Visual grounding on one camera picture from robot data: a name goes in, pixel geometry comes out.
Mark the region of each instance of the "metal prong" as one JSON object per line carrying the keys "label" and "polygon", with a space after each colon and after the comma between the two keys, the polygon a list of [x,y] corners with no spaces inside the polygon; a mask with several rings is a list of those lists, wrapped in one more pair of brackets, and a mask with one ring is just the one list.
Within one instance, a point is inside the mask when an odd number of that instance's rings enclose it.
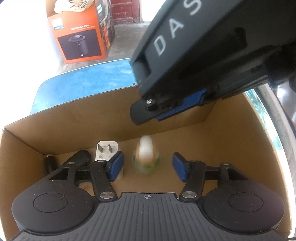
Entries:
{"label": "metal prong", "polygon": [[113,152],[112,147],[110,146],[110,144],[108,145],[108,150],[110,151],[110,153]]}
{"label": "metal prong", "polygon": [[103,148],[100,146],[100,144],[98,144],[98,150],[99,150],[100,152],[103,152]]}

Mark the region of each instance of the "ribbed black surface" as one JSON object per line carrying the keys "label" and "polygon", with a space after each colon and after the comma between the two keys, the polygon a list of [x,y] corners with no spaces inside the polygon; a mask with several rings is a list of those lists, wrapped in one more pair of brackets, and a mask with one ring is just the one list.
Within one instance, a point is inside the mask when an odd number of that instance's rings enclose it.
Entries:
{"label": "ribbed black surface", "polygon": [[259,235],[228,233],[211,224],[195,204],[174,194],[123,193],[100,204],[84,225],[65,234],[37,236],[21,232],[15,241],[285,241],[276,231]]}

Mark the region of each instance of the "white lettering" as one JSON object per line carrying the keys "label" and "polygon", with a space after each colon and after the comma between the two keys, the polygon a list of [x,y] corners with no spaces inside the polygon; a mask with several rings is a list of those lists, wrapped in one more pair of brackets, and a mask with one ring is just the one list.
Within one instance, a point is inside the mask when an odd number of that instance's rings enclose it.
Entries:
{"label": "white lettering", "polygon": [[194,14],[196,14],[200,8],[202,7],[202,2],[201,0],[184,0],[183,5],[185,8],[190,8],[192,7],[194,4],[196,4],[196,8],[190,12],[190,15],[193,16]]}
{"label": "white lettering", "polygon": [[170,18],[170,33],[172,35],[172,39],[176,37],[176,31],[178,28],[184,28],[184,24],[181,22],[177,21],[176,19]]}
{"label": "white lettering", "polygon": [[159,35],[154,41],[154,45],[158,53],[158,56],[161,56],[162,53],[165,51],[166,46],[164,37],[162,35]]}

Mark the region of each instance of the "white wall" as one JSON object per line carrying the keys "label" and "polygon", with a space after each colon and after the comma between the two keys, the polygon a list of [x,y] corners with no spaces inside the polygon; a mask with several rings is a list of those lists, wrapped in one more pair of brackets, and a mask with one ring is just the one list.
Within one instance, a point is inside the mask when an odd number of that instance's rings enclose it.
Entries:
{"label": "white wall", "polygon": [[151,22],[165,0],[141,0],[141,18],[144,22]]}
{"label": "white wall", "polygon": [[61,58],[45,0],[0,4],[0,130],[30,114],[39,86],[55,75]]}

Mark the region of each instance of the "orange box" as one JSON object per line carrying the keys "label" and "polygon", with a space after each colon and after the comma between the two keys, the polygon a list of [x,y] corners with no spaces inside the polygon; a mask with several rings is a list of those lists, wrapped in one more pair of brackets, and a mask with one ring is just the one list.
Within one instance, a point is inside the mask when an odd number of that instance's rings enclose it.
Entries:
{"label": "orange box", "polygon": [[55,13],[56,0],[46,0],[46,13],[66,64],[105,59],[115,37],[110,0],[96,0],[83,12]]}

